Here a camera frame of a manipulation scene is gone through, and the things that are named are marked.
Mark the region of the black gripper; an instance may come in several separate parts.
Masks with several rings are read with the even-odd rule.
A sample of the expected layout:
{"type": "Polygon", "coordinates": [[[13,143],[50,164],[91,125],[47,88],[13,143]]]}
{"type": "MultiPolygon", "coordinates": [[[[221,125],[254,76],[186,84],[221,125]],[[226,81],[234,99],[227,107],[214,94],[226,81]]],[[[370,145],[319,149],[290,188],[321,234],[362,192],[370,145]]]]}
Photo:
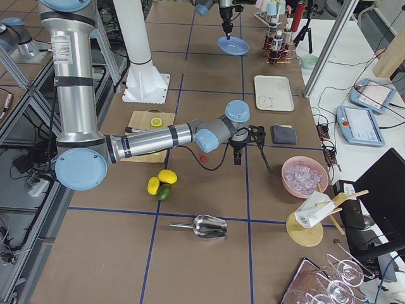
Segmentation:
{"type": "Polygon", "coordinates": [[[237,133],[230,138],[230,145],[234,150],[234,165],[241,165],[242,162],[242,148],[250,142],[250,135],[248,128],[241,128],[237,133]]]}
{"type": "Polygon", "coordinates": [[[232,0],[220,0],[220,17],[223,20],[222,28],[225,33],[227,40],[230,40],[232,33],[232,11],[233,11],[233,1],[232,0]]]}

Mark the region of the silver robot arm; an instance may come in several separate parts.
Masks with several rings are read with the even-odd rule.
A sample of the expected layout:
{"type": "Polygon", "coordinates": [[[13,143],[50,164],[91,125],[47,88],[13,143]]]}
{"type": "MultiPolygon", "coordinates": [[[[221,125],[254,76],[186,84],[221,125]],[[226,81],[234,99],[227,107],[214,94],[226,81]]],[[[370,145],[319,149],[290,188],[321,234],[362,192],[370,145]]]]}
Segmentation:
{"type": "Polygon", "coordinates": [[[55,172],[65,187],[85,191],[103,181],[108,166],[121,159],[196,143],[206,153],[221,143],[249,138],[249,106],[229,102],[213,121],[193,120],[125,136],[100,133],[92,73],[90,37],[96,29],[95,1],[41,1],[42,25],[51,35],[54,86],[62,131],[56,140],[55,172]]]}
{"type": "Polygon", "coordinates": [[[225,33],[225,37],[227,40],[230,40],[231,33],[233,30],[233,23],[232,23],[232,16],[234,10],[234,4],[231,0],[191,0],[189,1],[193,7],[195,7],[195,11],[200,16],[206,16],[210,9],[215,5],[218,4],[219,7],[219,14],[220,18],[222,19],[222,28],[225,33]]]}

